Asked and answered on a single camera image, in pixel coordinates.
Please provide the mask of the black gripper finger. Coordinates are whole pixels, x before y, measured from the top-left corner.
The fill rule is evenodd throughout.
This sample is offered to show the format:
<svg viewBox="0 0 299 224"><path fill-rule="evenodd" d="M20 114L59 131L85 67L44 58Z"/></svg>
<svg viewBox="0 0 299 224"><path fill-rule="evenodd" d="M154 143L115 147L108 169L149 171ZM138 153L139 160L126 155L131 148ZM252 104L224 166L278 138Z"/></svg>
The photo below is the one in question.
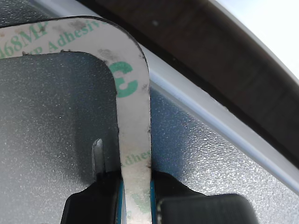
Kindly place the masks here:
<svg viewBox="0 0 299 224"><path fill-rule="evenodd" d="M107 172L103 141L92 145L95 181L85 190L72 194L65 202L62 224L122 224L123 179L121 171Z"/></svg>
<svg viewBox="0 0 299 224"><path fill-rule="evenodd" d="M168 173L152 171L152 221L155 224L257 224L249 201L238 194L206 196Z"/></svg>

